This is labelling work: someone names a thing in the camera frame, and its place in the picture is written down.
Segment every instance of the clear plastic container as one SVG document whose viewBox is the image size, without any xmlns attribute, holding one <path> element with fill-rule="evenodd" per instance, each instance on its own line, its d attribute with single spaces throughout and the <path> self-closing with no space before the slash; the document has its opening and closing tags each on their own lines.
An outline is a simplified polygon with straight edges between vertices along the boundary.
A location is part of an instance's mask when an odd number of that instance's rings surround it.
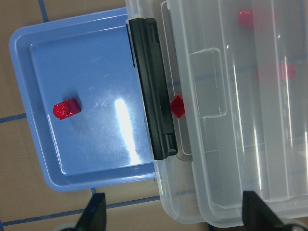
<svg viewBox="0 0 308 231">
<path fill-rule="evenodd" d="M 253 190 L 280 217 L 307 216 L 308 1 L 127 7 L 129 18 L 157 20 L 169 96 L 185 104 L 185 117 L 174 119 L 181 151 L 155 161 L 166 212 L 184 223 L 241 225 L 242 193 Z M 240 23 L 239 12 L 253 23 Z"/>
</svg>

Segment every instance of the black latch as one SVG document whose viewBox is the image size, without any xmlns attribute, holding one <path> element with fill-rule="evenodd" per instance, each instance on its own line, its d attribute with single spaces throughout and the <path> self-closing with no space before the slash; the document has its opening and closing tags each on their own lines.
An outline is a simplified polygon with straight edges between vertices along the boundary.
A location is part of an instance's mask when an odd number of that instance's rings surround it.
<svg viewBox="0 0 308 231">
<path fill-rule="evenodd" d="M 178 153 L 157 24 L 153 18 L 128 21 L 155 160 Z"/>
</svg>

